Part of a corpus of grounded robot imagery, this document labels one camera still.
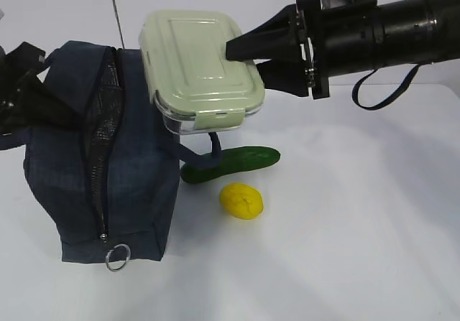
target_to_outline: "cucumber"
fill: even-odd
[[[180,176],[184,182],[198,184],[236,172],[250,172],[277,163],[281,158],[278,150],[263,146],[243,146],[222,151],[221,164],[212,169],[199,170],[184,164]]]

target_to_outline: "black strap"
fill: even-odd
[[[353,98],[353,102],[355,102],[355,104],[360,107],[360,108],[363,108],[367,111],[378,111],[379,109],[382,109],[388,105],[390,105],[391,103],[393,103],[394,101],[396,101],[396,99],[398,97],[400,97],[410,86],[410,84],[412,83],[415,75],[417,75],[417,72],[418,72],[418,69],[421,67],[421,66],[424,66],[426,65],[426,63],[422,63],[422,64],[417,64],[412,70],[410,70],[410,72],[408,73],[408,75],[406,75],[406,77],[404,78],[404,80],[402,81],[401,85],[395,90],[394,93],[392,93],[390,96],[388,96],[386,99],[384,99],[382,102],[380,102],[379,104],[375,105],[375,106],[370,106],[370,107],[366,107],[366,106],[363,106],[360,102],[359,102],[359,89],[361,88],[362,84],[369,78],[371,77],[372,75],[374,75],[377,71],[377,70],[374,70],[372,71],[370,74],[366,75],[365,77],[363,77],[362,79],[359,80],[358,83],[356,83],[356,85],[353,87],[353,93],[351,95],[351,97]]]
[[[30,130],[28,128],[11,134],[0,134],[0,151],[6,151],[26,145],[30,142]]]
[[[178,157],[181,161],[189,164],[196,169],[212,169],[218,167],[222,161],[222,148],[217,133],[209,133],[212,143],[211,155],[196,154],[189,148],[183,146],[172,139],[164,139],[160,146],[165,151]]]

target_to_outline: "yellow lemon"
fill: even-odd
[[[242,183],[232,183],[221,191],[224,210],[241,219],[256,218],[264,210],[259,191]]]

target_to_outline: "light green lid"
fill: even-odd
[[[225,59],[226,43],[242,32],[215,11],[156,11],[139,43],[151,101],[195,119],[195,128],[231,128],[257,111],[265,88],[254,62]]]

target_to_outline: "zipper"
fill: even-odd
[[[114,48],[104,55],[98,80],[86,109],[83,149],[89,199],[98,237],[109,242],[107,179],[109,161],[124,112],[121,56]]]

